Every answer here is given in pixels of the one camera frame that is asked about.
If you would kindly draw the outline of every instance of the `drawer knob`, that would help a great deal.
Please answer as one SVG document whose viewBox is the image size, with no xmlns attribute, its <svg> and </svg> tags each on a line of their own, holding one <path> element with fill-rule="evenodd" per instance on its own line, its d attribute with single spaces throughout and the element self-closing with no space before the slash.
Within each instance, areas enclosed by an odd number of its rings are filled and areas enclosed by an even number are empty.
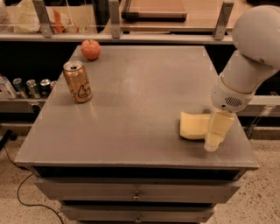
<svg viewBox="0 0 280 224">
<path fill-rule="evenodd" d="M 140 224 L 142 223 L 142 220 L 140 219 L 140 217 L 138 216 L 137 219 L 134 221 L 134 223 L 136 224 Z"/>
<path fill-rule="evenodd" d="M 132 199 L 133 199 L 134 201 L 139 201 L 139 200 L 141 199 L 141 197 L 139 196 L 138 191 L 135 191 L 135 195 L 132 197 Z"/>
</svg>

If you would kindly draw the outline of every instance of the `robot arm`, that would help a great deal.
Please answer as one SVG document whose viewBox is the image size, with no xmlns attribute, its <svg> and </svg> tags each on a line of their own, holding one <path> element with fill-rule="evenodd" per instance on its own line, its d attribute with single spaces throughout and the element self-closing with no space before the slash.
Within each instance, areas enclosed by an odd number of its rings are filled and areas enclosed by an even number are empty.
<svg viewBox="0 0 280 224">
<path fill-rule="evenodd" d="M 234 52 L 211 94 L 219 109 L 208 121 L 205 149 L 216 151 L 256 90 L 280 69 L 280 7 L 258 6 L 245 12 L 233 30 Z"/>
</svg>

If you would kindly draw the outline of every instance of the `floor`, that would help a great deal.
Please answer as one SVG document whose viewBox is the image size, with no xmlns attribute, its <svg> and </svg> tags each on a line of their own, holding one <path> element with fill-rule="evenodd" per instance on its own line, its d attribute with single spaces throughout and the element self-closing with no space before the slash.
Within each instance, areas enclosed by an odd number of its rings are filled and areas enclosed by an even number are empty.
<svg viewBox="0 0 280 224">
<path fill-rule="evenodd" d="M 25 140 L 19 136 L 9 141 L 6 150 L 10 158 L 16 156 Z M 206 224 L 271 224 L 280 223 L 280 141 L 250 140 L 257 155 L 260 169 L 248 171 L 241 179 L 241 189 L 227 204 L 218 205 L 215 214 Z M 61 223 L 55 213 L 44 207 L 23 206 L 17 198 L 18 187 L 31 173 L 17 168 L 0 151 L 0 223 L 4 224 L 56 224 Z M 19 198 L 25 204 L 42 204 L 53 208 L 64 224 L 74 224 L 60 213 L 60 203 L 47 199 L 33 184 L 31 176 L 24 182 Z"/>
</svg>

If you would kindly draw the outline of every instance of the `red apple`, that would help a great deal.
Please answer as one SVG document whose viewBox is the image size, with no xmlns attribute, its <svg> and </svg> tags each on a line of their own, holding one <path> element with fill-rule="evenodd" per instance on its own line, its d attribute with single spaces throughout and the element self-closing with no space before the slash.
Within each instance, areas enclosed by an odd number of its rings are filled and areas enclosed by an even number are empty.
<svg viewBox="0 0 280 224">
<path fill-rule="evenodd" d="M 86 59 L 96 60 L 100 54 L 100 45 L 96 40 L 86 39 L 81 43 L 80 50 Z"/>
</svg>

